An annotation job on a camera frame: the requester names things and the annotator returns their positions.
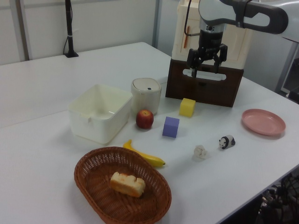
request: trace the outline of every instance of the small white figurine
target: small white figurine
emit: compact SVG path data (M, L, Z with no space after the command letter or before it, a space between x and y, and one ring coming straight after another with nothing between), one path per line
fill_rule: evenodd
M235 145L235 140L232 135L227 135L219 140L220 148L226 149Z
M194 155L196 157L204 159L206 156L206 149L202 145L196 146L196 148L194 149Z

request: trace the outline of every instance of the bread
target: bread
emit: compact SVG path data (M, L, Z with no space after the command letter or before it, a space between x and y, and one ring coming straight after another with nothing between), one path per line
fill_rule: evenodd
M112 189L132 197L140 197L145 188L143 179L118 172L115 172L111 177L110 185Z

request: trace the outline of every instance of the white container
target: white container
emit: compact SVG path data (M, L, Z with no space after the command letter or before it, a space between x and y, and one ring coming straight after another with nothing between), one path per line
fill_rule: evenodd
M71 130L89 140L107 144L127 123L132 94L95 85L68 105Z
M161 85L152 78L134 79L131 84L132 111L138 113L142 109L151 111L154 115L158 111Z

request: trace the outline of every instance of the white cylindrical container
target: white cylindrical container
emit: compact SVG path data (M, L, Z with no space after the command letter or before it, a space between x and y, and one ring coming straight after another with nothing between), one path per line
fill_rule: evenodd
M134 79L131 84L132 110L138 113L142 109L151 111L154 115L158 111L161 85L152 78Z

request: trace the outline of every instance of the black pole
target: black pole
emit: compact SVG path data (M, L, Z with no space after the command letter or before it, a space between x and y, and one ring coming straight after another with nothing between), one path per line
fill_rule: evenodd
M71 0L65 0L65 11L66 11L66 26L67 26L67 38L69 43L69 52L64 55L67 57L78 57L78 54L74 51L73 45L73 32L71 28Z

